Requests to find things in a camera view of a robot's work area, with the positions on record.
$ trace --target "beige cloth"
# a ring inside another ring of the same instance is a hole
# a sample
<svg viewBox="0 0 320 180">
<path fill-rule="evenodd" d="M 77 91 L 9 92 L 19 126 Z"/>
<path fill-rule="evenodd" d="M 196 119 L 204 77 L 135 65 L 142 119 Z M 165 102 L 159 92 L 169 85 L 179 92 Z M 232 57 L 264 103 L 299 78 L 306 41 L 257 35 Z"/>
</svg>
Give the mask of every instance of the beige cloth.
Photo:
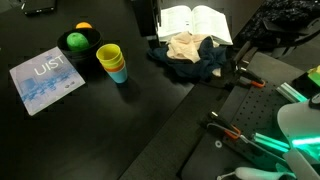
<svg viewBox="0 0 320 180">
<path fill-rule="evenodd" d="M 191 35 L 187 31 L 177 34 L 168 42 L 169 50 L 167 52 L 167 56 L 171 59 L 190 59 L 193 63 L 196 63 L 200 60 L 198 54 L 200 44 L 208 36 L 210 35 Z M 213 47 L 218 46 L 219 44 L 213 41 Z"/>
</svg>

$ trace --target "dark desk surface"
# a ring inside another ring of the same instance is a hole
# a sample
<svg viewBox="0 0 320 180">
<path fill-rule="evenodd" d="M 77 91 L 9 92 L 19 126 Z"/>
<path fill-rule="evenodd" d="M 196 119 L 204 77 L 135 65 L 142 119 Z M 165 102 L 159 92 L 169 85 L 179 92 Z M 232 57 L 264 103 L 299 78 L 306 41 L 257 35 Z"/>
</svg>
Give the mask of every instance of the dark desk surface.
<svg viewBox="0 0 320 180">
<path fill-rule="evenodd" d="M 120 45 L 128 85 L 85 69 L 85 86 L 29 117 L 9 69 L 55 47 L 81 21 Z M 128 0 L 58 1 L 56 12 L 36 17 L 15 8 L 0 15 L 0 27 L 1 179 L 117 179 L 193 87 L 146 58 Z"/>
<path fill-rule="evenodd" d="M 301 70 L 261 53 L 256 53 L 248 69 L 276 85 L 291 82 L 303 74 Z M 236 86 L 219 114 L 227 120 L 234 119 L 248 92 L 248 89 Z M 217 148 L 215 141 L 222 141 L 222 135 L 221 132 L 204 135 L 182 170 L 181 177 L 183 180 L 212 180 L 216 179 L 218 175 L 230 173 L 239 166 L 254 167 L 251 162 L 227 145 Z"/>
</svg>

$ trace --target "cloth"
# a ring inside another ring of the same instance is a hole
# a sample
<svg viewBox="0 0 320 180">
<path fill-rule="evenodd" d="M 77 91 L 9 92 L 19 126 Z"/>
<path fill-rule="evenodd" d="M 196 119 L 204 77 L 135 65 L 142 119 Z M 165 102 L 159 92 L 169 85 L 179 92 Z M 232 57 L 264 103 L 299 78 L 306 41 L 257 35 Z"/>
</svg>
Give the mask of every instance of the cloth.
<svg viewBox="0 0 320 180">
<path fill-rule="evenodd" d="M 167 56 L 171 59 L 190 59 L 193 63 L 200 60 L 198 49 L 201 42 L 208 37 L 204 34 L 191 35 L 188 31 L 173 36 L 168 42 Z"/>
<path fill-rule="evenodd" d="M 210 37 L 205 38 L 198 50 L 200 60 L 193 63 L 191 60 L 175 60 L 167 56 L 168 46 L 155 48 L 148 51 L 148 55 L 155 60 L 162 61 L 168 66 L 175 69 L 180 77 L 201 78 L 203 80 L 212 76 L 212 71 L 222 67 L 226 62 L 226 48 L 213 47 L 213 42 Z"/>
</svg>

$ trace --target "black bowl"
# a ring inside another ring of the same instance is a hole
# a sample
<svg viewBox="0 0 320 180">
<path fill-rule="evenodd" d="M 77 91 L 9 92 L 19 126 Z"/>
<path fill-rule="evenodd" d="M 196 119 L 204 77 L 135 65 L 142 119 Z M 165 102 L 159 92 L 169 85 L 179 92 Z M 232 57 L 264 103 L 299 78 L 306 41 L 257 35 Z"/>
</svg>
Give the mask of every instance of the black bowl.
<svg viewBox="0 0 320 180">
<path fill-rule="evenodd" d="M 74 32 L 81 33 L 89 41 L 89 48 L 81 51 L 71 51 L 67 44 L 67 37 Z M 58 39 L 57 46 L 61 52 L 70 60 L 75 63 L 76 61 L 90 59 L 96 56 L 97 50 L 103 45 L 101 34 L 96 29 L 92 28 L 81 28 L 73 29 L 65 32 Z"/>
</svg>

